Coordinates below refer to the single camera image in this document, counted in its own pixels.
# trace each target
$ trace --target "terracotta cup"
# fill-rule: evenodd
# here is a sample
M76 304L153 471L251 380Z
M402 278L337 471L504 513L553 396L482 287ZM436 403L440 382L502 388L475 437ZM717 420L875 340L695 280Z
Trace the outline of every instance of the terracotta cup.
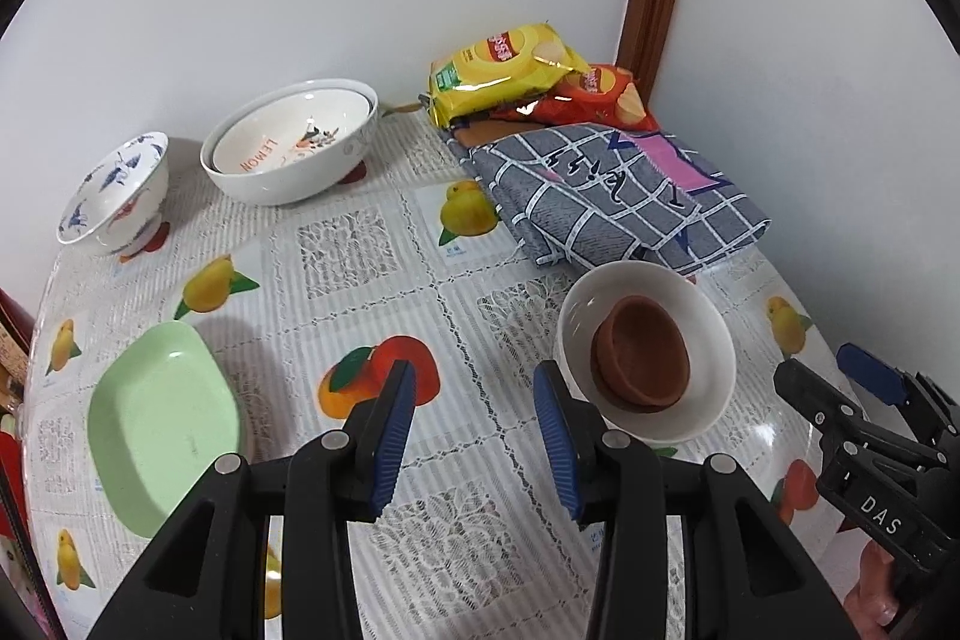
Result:
M690 381L680 329L647 296L626 296L613 305L594 333L592 363L607 391L646 413L677 403Z

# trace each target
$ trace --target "bowl with lemon text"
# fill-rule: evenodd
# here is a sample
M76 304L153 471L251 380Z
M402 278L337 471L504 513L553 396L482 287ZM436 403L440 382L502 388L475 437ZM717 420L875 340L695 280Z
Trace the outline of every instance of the bowl with lemon text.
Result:
M308 199L360 165L379 113L376 92L363 82L299 82L217 125L200 148L200 165L238 201L269 206Z

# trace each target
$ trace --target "snack bag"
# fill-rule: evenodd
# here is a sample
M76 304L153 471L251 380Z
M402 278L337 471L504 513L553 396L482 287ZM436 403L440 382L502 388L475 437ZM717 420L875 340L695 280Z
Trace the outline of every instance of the snack bag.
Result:
M588 68L546 23L522 25L431 64L430 116L446 128L453 118L546 91Z
M591 64L583 74L568 74L541 97L494 109L501 121L566 125L597 122L624 131L659 131L637 92L630 71L607 64Z

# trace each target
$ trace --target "gray checkered cloth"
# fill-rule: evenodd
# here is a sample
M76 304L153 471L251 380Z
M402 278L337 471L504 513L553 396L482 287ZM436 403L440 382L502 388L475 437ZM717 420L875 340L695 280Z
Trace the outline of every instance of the gray checkered cloth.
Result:
M445 140L541 266L642 259L690 274L753 244L770 223L717 167L664 132L576 124L470 149Z

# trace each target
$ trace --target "finger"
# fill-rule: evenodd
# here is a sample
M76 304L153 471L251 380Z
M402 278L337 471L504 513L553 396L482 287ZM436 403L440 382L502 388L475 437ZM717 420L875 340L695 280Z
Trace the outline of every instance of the finger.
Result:
M886 627L899 605L893 595L894 558L871 540L860 555L859 603L876 624Z
M864 611L860 600L859 584L853 586L847 598L843 600L843 607L853 624L853 628L860 636L860 640L889 640L887 633L877 627L877 622Z

